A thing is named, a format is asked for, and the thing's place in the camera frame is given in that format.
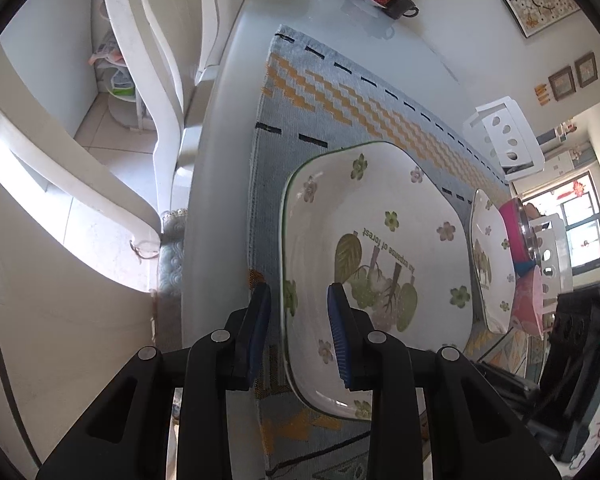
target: tiled floor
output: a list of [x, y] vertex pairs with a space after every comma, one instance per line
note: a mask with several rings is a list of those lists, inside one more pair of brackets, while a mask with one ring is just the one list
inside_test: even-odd
[[[136, 132], [109, 114], [107, 95], [100, 94], [88, 111], [75, 140], [111, 173], [157, 207], [152, 151], [155, 132]], [[53, 214], [43, 225], [69, 251], [116, 282], [137, 290], [157, 285], [157, 259], [140, 260], [129, 247], [130, 233], [115, 222], [50, 185]], [[186, 208], [189, 189], [175, 187], [172, 208]]]

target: cup handle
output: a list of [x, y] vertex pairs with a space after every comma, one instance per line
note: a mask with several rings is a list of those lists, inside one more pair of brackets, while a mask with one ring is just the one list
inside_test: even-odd
[[407, 14], [406, 12], [403, 14], [403, 16], [406, 16], [407, 18], [414, 18], [415, 16], [418, 15], [418, 13], [420, 12], [420, 9], [418, 7], [413, 7], [413, 9], [409, 9], [409, 10], [415, 10], [415, 12], [413, 14]]

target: black mug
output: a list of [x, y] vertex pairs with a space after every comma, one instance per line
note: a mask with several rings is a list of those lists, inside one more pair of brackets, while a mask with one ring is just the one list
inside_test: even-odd
[[[412, 14], [407, 14], [409, 10], [414, 12]], [[390, 18], [397, 20], [401, 16], [413, 18], [414, 16], [418, 15], [420, 9], [416, 7], [416, 4], [413, 3], [413, 0], [390, 0], [382, 12], [384, 12]]]

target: pink bowl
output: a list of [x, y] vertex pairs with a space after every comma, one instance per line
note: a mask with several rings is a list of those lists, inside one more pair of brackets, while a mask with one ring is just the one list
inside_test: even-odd
[[507, 228], [511, 258], [515, 264], [536, 261], [539, 263], [539, 253], [534, 242], [535, 234], [529, 227], [525, 209], [519, 198], [512, 198], [504, 203], [500, 214]]
[[516, 282], [509, 326], [542, 338], [542, 274], [540, 267]]

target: white plate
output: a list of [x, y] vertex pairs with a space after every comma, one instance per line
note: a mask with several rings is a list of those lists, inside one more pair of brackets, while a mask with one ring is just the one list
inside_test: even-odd
[[327, 288], [405, 345], [464, 349], [472, 326], [458, 215], [403, 150], [370, 142], [318, 156], [289, 179], [281, 209], [281, 325], [295, 393], [329, 415], [370, 418], [371, 392], [338, 374]]
[[368, 4], [373, 5], [374, 7], [380, 7], [381, 9], [386, 9], [386, 7], [383, 4], [379, 4], [378, 2], [376, 2], [375, 0], [365, 0]]
[[504, 220], [481, 189], [474, 197], [470, 235], [487, 328], [496, 334], [504, 334], [509, 329], [516, 273]]

